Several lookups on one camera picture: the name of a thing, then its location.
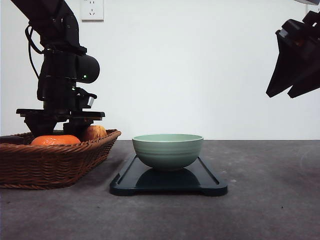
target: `brown wicker basket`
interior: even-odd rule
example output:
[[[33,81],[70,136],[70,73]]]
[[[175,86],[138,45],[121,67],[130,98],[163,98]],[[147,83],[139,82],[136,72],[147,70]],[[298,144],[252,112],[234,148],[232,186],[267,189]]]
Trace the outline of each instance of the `brown wicker basket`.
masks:
[[[0,144],[0,188],[56,189],[75,184],[102,163],[121,132],[73,145]],[[27,144],[32,133],[17,134]]]

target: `dark green tray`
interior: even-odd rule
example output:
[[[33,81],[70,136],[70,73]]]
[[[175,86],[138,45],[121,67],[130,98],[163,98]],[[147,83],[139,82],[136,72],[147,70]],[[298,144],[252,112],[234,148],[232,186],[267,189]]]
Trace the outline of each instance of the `dark green tray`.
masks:
[[[202,157],[177,171],[158,171],[133,155],[112,180],[109,191],[118,196],[161,192],[199,192],[206,196],[221,196],[228,192],[228,186]]]

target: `gray surface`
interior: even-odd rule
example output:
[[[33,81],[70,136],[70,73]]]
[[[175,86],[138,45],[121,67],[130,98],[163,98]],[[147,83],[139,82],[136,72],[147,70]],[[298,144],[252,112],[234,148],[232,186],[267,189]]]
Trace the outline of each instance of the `gray surface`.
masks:
[[[133,152],[109,158],[72,187],[1,192],[2,240],[319,240],[320,141],[205,141],[228,194],[114,196]]]

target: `electrical outlet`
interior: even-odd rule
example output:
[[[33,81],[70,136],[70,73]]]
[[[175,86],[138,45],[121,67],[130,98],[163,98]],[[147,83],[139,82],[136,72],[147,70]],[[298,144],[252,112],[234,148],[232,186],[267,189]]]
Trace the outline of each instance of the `electrical outlet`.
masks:
[[[320,12],[320,6],[319,5],[307,5],[306,13],[308,13],[309,11],[313,11],[313,12],[319,13]]]
[[[82,21],[103,21],[104,0],[81,0]]]

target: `green bowl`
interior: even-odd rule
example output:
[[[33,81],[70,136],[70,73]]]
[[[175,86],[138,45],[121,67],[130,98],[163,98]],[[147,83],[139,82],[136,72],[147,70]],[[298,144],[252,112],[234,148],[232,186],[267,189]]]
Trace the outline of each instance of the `green bowl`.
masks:
[[[189,134],[156,134],[132,138],[134,150],[145,165],[161,171],[175,171],[192,164],[204,138]]]

